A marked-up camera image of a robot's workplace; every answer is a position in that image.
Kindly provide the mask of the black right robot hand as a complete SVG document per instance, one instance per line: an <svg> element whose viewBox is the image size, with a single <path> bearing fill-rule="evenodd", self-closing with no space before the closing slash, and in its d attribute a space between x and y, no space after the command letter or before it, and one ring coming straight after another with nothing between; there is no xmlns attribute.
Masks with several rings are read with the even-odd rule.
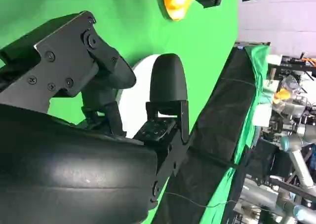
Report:
<svg viewBox="0 0 316 224"><path fill-rule="evenodd" d="M154 62L147 121L123 130L116 91L136 76L89 11L49 20L0 51L0 221L138 224L189 148L178 55Z"/></svg>

